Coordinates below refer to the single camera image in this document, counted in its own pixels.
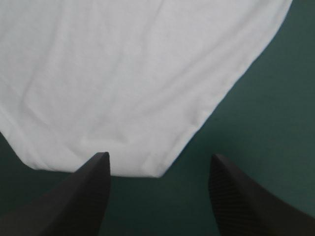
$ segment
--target white t-shirt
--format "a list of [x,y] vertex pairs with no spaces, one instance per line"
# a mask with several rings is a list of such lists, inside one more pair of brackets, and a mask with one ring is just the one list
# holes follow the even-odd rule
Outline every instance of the white t-shirt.
[[0,0],[0,131],[34,169],[160,177],[291,0]]

